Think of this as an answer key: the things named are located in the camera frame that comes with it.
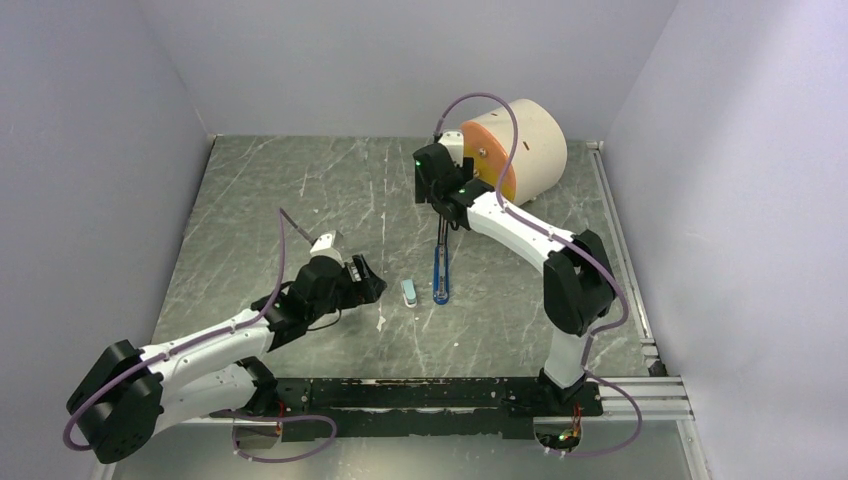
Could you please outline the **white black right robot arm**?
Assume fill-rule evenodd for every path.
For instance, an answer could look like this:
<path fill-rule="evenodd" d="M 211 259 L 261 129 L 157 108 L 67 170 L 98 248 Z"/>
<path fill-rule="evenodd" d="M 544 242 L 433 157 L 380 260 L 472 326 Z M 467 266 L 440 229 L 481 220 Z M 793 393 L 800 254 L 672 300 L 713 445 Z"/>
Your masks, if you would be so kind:
<path fill-rule="evenodd" d="M 548 412 L 565 413 L 587 379 L 592 326 L 621 293 L 603 242 L 591 230 L 573 234 L 553 227 L 499 197 L 472 177 L 469 160 L 456 164 L 443 144 L 426 145 L 413 159 L 416 202 L 430 204 L 453 229 L 497 241 L 541 273 L 553 335 L 539 398 Z"/>

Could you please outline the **light blue white stapler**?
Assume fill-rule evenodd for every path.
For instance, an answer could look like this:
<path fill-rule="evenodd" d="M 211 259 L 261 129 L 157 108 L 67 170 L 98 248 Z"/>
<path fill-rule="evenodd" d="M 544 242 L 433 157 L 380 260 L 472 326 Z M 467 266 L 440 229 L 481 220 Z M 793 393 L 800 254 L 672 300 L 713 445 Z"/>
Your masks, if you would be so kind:
<path fill-rule="evenodd" d="M 418 304 L 418 295 L 415 290 L 414 282 L 411 279 L 401 281 L 401 292 L 404 305 L 408 308 L 415 308 Z"/>

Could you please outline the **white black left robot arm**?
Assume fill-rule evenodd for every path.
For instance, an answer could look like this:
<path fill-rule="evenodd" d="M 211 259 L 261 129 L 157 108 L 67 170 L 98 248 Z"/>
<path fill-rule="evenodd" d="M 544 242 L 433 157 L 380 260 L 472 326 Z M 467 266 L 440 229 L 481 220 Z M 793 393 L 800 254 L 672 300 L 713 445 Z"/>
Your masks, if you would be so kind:
<path fill-rule="evenodd" d="M 291 281 L 235 316 L 177 340 L 107 347 L 66 404 L 66 446 L 102 464 L 127 458 L 185 420 L 233 411 L 284 412 L 265 354 L 304 336 L 321 317 L 377 302 L 387 284 L 355 255 L 315 256 Z"/>

